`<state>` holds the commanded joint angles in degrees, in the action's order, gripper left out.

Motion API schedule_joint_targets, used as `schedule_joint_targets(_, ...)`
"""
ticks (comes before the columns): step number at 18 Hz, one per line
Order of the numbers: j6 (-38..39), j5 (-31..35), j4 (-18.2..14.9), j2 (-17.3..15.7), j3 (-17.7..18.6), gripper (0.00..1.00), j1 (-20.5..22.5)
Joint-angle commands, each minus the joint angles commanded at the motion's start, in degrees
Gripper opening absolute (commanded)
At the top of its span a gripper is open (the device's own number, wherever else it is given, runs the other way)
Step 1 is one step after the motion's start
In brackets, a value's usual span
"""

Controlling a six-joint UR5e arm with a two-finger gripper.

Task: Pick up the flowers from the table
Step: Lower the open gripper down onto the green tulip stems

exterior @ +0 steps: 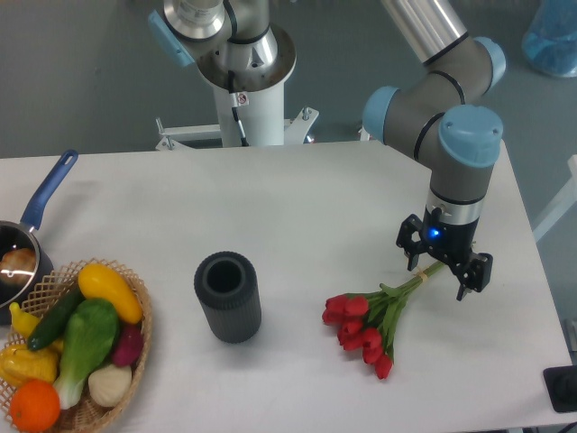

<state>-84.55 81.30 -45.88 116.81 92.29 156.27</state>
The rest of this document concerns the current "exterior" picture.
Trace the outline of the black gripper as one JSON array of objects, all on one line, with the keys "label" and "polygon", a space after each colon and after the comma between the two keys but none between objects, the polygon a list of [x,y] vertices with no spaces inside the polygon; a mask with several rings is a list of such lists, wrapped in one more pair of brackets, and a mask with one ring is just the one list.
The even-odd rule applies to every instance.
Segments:
[{"label": "black gripper", "polygon": [[396,245],[404,251],[409,271],[417,267],[422,253],[456,270],[454,275],[460,283],[456,299],[462,301],[468,293],[481,293],[492,273],[493,256],[472,252],[477,225],[477,220],[466,225],[433,223],[430,216],[421,221],[411,214],[400,225]]}]

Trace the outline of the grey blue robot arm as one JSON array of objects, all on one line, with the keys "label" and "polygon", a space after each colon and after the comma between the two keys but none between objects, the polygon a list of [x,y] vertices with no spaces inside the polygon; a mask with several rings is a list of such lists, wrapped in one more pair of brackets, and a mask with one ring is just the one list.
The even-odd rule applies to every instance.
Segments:
[{"label": "grey blue robot arm", "polygon": [[[411,89],[376,90],[362,113],[363,131],[431,172],[426,210],[401,225],[397,244],[417,265],[421,254],[446,264],[459,295],[483,290],[492,258],[472,241],[499,157],[503,124],[477,106],[502,78],[500,46],[472,38],[445,1],[384,3],[426,75]],[[296,65],[288,34],[270,21],[265,1],[167,1],[148,25],[179,66],[196,65],[213,89],[226,147],[290,142],[284,84]]]}]

